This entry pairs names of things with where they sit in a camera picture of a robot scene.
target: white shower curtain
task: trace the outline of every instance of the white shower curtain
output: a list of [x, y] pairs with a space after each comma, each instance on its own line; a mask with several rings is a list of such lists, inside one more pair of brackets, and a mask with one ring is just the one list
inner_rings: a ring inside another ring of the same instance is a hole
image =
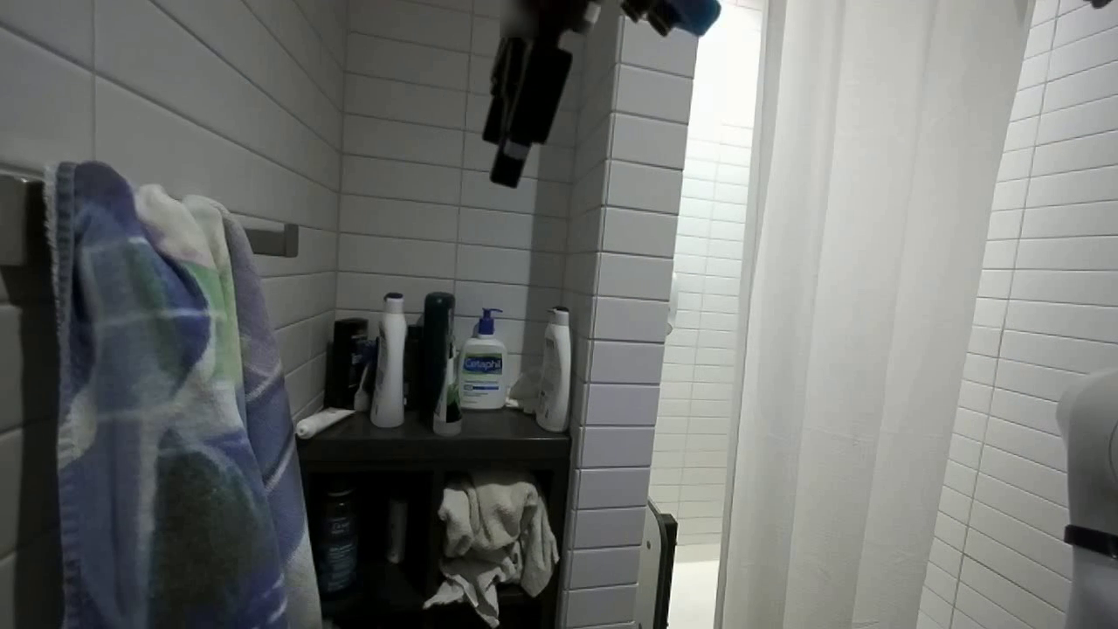
[[1031, 0], [776, 0], [721, 629], [911, 629]]

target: towel rack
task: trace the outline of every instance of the towel rack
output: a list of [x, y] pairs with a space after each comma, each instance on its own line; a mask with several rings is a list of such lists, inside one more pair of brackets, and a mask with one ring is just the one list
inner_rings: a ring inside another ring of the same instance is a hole
[[[0, 265], [36, 261], [36, 240], [41, 240], [41, 181], [0, 172]], [[297, 257], [301, 226], [283, 225], [280, 230], [245, 226], [254, 254]]]

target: white cloth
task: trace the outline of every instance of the white cloth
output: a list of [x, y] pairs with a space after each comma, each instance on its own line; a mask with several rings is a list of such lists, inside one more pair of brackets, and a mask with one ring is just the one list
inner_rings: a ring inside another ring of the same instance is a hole
[[474, 480], [474, 484], [447, 484], [440, 502], [443, 584], [428, 602], [469, 602], [487, 624], [499, 624], [499, 584], [521, 584], [539, 598], [553, 584], [560, 545], [549, 506], [523, 480]]
[[1027, 0], [773, 0], [723, 629], [914, 624]]

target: blue towel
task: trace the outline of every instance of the blue towel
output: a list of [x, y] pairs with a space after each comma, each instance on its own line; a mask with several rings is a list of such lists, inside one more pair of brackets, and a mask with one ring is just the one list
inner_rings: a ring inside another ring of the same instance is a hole
[[318, 624], [283, 368], [223, 205], [63, 164], [63, 622]]

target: shelf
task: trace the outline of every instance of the shelf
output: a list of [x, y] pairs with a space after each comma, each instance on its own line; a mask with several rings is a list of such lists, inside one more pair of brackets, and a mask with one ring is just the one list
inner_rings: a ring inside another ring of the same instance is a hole
[[459, 435], [436, 435], [416, 418], [377, 430], [368, 416], [301, 440], [303, 473], [499, 473], [566, 468], [571, 435], [546, 433], [521, 412], [464, 412]]

